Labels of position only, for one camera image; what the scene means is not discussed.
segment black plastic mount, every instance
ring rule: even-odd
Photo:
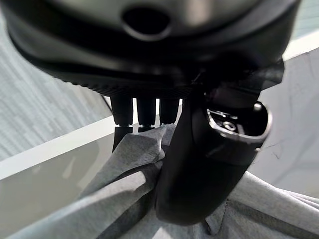
[[[227,199],[262,146],[271,124],[265,108],[258,113],[252,107],[242,110],[238,118],[248,126],[250,136],[214,127],[203,91],[194,92],[185,101],[157,185],[156,213],[160,220],[196,224]]]

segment gray fabric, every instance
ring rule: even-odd
[[[159,221],[154,187],[174,131],[127,135],[78,201],[10,239],[319,239],[319,199],[275,188],[246,173],[205,221]]]

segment gray cloth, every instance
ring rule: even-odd
[[[319,199],[275,188],[249,172],[202,223],[159,221],[154,187],[173,131],[167,125],[126,135],[76,202],[9,238],[319,239]]]

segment gray carpet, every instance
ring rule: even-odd
[[[299,38],[319,29],[319,1],[302,0],[295,25],[294,38]]]
[[[0,160],[110,115],[99,94],[26,62],[0,18]]]

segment circular hole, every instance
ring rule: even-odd
[[[159,10],[138,7],[123,14],[124,23],[138,34],[161,35],[169,26],[169,17]]]

